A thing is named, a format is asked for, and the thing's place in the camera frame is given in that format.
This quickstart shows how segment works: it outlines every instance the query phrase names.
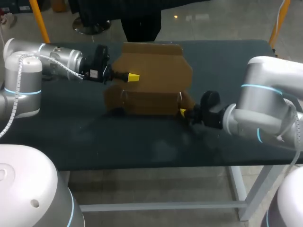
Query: metal table leg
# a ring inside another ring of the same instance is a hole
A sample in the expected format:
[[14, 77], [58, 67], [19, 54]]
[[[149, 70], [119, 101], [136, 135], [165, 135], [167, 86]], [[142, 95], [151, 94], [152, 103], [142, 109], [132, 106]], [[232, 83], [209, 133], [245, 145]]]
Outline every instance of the metal table leg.
[[240, 221], [248, 221], [258, 208], [285, 166], [264, 166], [245, 201], [247, 207], [239, 209]]

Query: white spiral cable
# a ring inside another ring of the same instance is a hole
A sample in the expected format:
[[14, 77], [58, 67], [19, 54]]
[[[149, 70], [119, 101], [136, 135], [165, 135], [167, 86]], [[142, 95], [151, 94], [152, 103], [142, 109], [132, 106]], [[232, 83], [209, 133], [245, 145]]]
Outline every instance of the white spiral cable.
[[54, 58], [51, 58], [51, 57], [48, 57], [48, 56], [45, 56], [45, 55], [40, 55], [40, 54], [36, 54], [36, 56], [40, 57], [40, 58], [45, 58], [47, 60], [50, 60], [52, 61], [53, 63], [59, 65], [60, 67], [62, 67], [63, 69], [65, 69], [66, 71], [68, 71], [69, 73], [71, 73], [72, 75], [78, 77], [79, 79], [83, 79], [84, 75], [81, 75], [77, 72], [74, 72], [72, 70], [70, 70], [69, 68], [67, 68], [65, 65], [63, 65], [61, 62], [57, 61], [56, 59]]
[[67, 68], [65, 65], [63, 65], [62, 63], [60, 63], [56, 59], [53, 59], [51, 57], [47, 57], [47, 56], [44, 56], [44, 55], [39, 55], [37, 53], [25, 53], [25, 54], [22, 54], [19, 57], [19, 63], [18, 63], [17, 85], [16, 85], [16, 92], [15, 92], [15, 99], [14, 99], [13, 109], [12, 109], [11, 114], [10, 114], [9, 122], [6, 124], [6, 126], [2, 130], [2, 132], [0, 132], [0, 138], [2, 136], [4, 136], [5, 133], [9, 130], [11, 124], [13, 123], [13, 121], [15, 119], [15, 115], [16, 115], [16, 111], [17, 111], [17, 106], [18, 106], [18, 100], [19, 100], [19, 92], [20, 92], [20, 84], [21, 84], [21, 75], [22, 75], [23, 60], [24, 60], [24, 58], [33, 57], [33, 56], [37, 56], [37, 57], [48, 59], [48, 60], [54, 62], [55, 64], [59, 65], [60, 67], [62, 67], [63, 69], [65, 69], [66, 71], [68, 71], [69, 73], [71, 73], [72, 75], [76, 76], [77, 78], [83, 79], [83, 75], [70, 70], [69, 68]]
[[0, 132], [0, 138], [5, 135], [5, 133], [9, 130], [11, 124], [13, 123], [13, 120], [15, 118], [15, 114], [17, 111], [18, 106], [18, 100], [19, 100], [19, 91], [20, 91], [20, 84], [21, 84], [21, 74], [22, 74], [22, 67], [23, 67], [23, 59], [27, 57], [33, 57], [34, 54], [32, 53], [25, 53], [20, 56], [19, 58], [19, 65], [18, 65], [18, 73], [17, 73], [17, 86], [16, 86], [16, 92], [15, 92], [15, 99], [13, 104], [13, 109], [10, 114], [9, 122], [6, 124], [5, 128]]
[[290, 123], [290, 127], [292, 126], [293, 123], [295, 123], [294, 148], [296, 150], [296, 153], [295, 153], [295, 156], [294, 156], [292, 162], [290, 163], [290, 165], [286, 169], [285, 176], [287, 176], [289, 174], [289, 172], [291, 171], [291, 169], [293, 168], [293, 166], [298, 161], [298, 159], [300, 157], [300, 154], [301, 154], [301, 151], [302, 151], [302, 147], [301, 147], [301, 127], [300, 127], [300, 120], [299, 120], [299, 117], [298, 117], [297, 109], [291, 101], [289, 101], [287, 99], [284, 99], [284, 100], [285, 100], [286, 104], [291, 108], [291, 113], [292, 113], [293, 120]]

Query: gray tiled floor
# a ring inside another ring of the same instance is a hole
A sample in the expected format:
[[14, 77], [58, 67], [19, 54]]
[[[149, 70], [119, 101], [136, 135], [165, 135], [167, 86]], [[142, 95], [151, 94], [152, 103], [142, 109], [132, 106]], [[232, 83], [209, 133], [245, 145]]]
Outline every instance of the gray tiled floor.
[[[212, 0], [162, 12], [162, 30], [157, 40], [265, 39], [269, 40], [282, 0]], [[17, 15], [18, 22], [4, 32], [6, 40], [22, 38], [41, 42], [32, 14]], [[70, 12], [43, 12], [52, 42], [126, 41], [121, 22], [95, 36], [74, 32], [77, 15]], [[286, 59], [303, 62], [303, 2], [293, 0], [283, 24], [277, 53]], [[261, 166], [242, 167], [249, 190]], [[236, 210], [165, 210], [85, 213], [87, 227], [98, 226], [207, 226], [258, 227], [270, 200], [281, 183], [280, 175], [249, 222], [238, 221]], [[70, 180], [80, 204], [133, 201], [230, 200], [232, 193], [224, 167], [129, 169], [72, 172]]]

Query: cardboard box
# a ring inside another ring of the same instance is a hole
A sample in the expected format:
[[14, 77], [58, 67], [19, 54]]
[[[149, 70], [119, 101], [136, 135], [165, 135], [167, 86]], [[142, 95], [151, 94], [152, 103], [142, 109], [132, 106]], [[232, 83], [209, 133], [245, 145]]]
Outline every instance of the cardboard box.
[[16, 0], [0, 0], [0, 8], [3, 13], [18, 13], [18, 6]]
[[104, 92], [108, 110], [124, 108], [128, 114], [176, 115], [179, 108], [193, 108], [185, 90], [191, 86], [192, 69], [179, 45], [125, 43], [112, 64], [118, 72], [140, 75], [138, 82], [116, 84]]

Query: black table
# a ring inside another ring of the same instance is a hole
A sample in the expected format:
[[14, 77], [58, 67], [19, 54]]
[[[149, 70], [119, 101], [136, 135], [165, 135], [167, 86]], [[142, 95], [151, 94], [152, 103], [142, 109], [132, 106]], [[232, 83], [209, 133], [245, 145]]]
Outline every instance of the black table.
[[[225, 104], [237, 102], [249, 59], [274, 56], [261, 40], [172, 43], [183, 47], [193, 68], [188, 91], [197, 103], [207, 90], [218, 91]], [[97, 46], [59, 45], [84, 54], [93, 54]], [[106, 45], [114, 61], [122, 44]], [[294, 152], [283, 148], [232, 137], [203, 125], [188, 127], [172, 117], [108, 116], [103, 100], [108, 86], [64, 79], [44, 82], [40, 113], [16, 119], [1, 143], [39, 149], [59, 170], [282, 165], [294, 157]]]

